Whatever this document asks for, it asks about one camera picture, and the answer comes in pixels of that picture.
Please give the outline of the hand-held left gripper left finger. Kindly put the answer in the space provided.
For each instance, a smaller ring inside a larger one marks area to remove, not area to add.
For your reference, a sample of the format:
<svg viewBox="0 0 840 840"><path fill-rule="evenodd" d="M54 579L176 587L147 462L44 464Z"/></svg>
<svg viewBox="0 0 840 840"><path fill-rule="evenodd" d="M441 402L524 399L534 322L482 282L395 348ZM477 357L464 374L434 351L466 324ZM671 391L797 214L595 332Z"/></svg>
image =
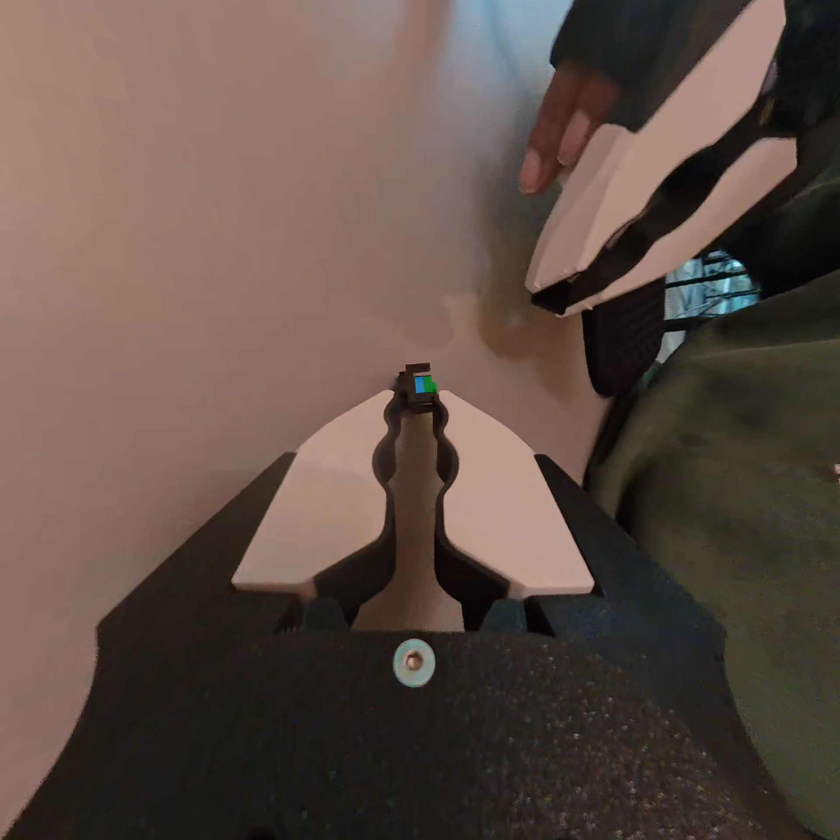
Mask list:
<svg viewBox="0 0 840 840"><path fill-rule="evenodd" d="M379 392L299 447L233 574L237 591L331 599L353 623L389 585L402 409L394 391Z"/></svg>

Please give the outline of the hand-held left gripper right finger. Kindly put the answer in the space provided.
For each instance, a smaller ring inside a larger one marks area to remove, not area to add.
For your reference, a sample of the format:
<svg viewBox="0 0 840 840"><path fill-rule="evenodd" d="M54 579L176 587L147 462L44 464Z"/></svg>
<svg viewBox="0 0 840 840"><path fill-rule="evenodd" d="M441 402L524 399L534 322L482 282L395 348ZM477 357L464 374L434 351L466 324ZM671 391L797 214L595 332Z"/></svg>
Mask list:
<svg viewBox="0 0 840 840"><path fill-rule="evenodd" d="M435 395L434 572L478 627L495 602L591 595L595 579L536 453L449 391Z"/></svg>

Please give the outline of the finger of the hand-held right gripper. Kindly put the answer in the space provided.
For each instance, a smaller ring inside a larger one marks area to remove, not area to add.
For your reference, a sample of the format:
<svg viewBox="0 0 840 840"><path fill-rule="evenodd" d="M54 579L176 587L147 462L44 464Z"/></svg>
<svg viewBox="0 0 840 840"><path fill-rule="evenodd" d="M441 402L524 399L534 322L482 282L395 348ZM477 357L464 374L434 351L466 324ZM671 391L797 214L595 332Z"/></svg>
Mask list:
<svg viewBox="0 0 840 840"><path fill-rule="evenodd" d="M679 160L634 134L597 134L554 206L554 314L661 280L795 172L797 142L725 134Z"/></svg>
<svg viewBox="0 0 840 840"><path fill-rule="evenodd" d="M749 2L639 131L606 120L583 154L597 134L638 135L658 150L658 158L670 152L679 160L725 134L781 137L766 124L770 105L763 86L784 25L784 2ZM533 252L525 287L533 305L554 313L554 207Z"/></svg>

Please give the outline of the small black toy cube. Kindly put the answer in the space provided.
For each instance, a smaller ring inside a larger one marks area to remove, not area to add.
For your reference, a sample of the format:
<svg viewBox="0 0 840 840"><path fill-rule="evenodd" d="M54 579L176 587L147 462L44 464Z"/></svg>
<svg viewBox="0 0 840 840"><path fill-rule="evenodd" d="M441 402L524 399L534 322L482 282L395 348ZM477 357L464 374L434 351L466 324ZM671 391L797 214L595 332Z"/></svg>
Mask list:
<svg viewBox="0 0 840 840"><path fill-rule="evenodd" d="M406 364L395 379L394 391L404 409L414 414L430 413L438 404L430 363Z"/></svg>

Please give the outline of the grey desk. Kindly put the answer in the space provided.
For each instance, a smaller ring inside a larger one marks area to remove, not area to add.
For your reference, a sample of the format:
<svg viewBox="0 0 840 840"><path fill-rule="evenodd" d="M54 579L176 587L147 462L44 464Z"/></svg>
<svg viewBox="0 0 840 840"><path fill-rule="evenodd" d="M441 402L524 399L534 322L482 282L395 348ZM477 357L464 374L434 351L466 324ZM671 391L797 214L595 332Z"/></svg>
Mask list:
<svg viewBox="0 0 840 840"><path fill-rule="evenodd" d="M404 363L583 477L518 192L569 5L1 3L2 833L99 621Z"/></svg>

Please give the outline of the person's right hand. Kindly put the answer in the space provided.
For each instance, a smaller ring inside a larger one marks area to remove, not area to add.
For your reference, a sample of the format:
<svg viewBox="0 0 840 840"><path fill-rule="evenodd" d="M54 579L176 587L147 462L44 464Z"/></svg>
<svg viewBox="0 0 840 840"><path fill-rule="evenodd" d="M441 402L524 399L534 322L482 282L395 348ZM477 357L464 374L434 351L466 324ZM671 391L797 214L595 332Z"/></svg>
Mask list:
<svg viewBox="0 0 840 840"><path fill-rule="evenodd" d="M561 61L528 138L518 178L520 194L541 194L571 172L619 95L617 84L601 72Z"/></svg>

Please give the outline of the green hoodie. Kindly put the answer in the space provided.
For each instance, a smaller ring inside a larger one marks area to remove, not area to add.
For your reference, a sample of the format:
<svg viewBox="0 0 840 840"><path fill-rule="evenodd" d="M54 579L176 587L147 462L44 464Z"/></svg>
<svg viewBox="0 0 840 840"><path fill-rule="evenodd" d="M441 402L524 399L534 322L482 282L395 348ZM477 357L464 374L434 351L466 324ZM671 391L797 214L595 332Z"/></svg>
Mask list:
<svg viewBox="0 0 840 840"><path fill-rule="evenodd" d="M838 137L722 248L761 300L686 338L593 468L599 504L723 625L736 708L798 820L838 838Z"/></svg>

